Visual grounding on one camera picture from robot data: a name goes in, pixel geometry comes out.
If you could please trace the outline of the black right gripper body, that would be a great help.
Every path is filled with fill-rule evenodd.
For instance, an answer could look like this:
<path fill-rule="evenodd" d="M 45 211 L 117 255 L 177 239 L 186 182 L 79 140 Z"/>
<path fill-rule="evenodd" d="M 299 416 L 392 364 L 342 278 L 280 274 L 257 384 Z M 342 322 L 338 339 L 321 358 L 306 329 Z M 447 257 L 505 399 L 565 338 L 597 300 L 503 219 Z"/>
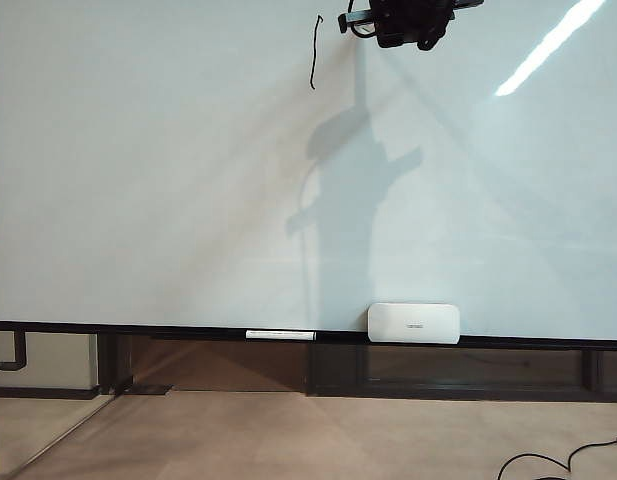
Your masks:
<path fill-rule="evenodd" d="M 370 1 L 366 10 L 354 10 L 349 1 L 338 25 L 342 34 L 351 31 L 361 39 L 374 38 L 380 48 L 414 44 L 430 51 L 445 36 L 457 10 L 482 4 L 481 0 L 377 0 Z"/>

